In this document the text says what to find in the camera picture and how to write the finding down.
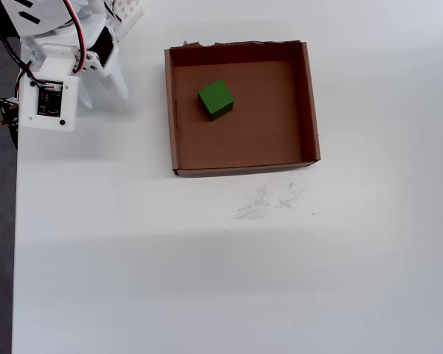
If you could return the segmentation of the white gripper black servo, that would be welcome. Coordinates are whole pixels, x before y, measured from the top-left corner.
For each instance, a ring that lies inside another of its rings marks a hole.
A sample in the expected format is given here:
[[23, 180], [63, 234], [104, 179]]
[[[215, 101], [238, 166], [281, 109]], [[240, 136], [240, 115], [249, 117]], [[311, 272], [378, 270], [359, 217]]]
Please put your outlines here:
[[[117, 45], [114, 33], [104, 26], [97, 40], [90, 49], [86, 48], [83, 30], [76, 28], [78, 37], [78, 53], [75, 64], [75, 74], [89, 72], [95, 77], [105, 78], [105, 87], [122, 102], [128, 100], [128, 87], [117, 58]], [[93, 109], [92, 98], [85, 86], [83, 78], [78, 87], [79, 102], [88, 110]]]

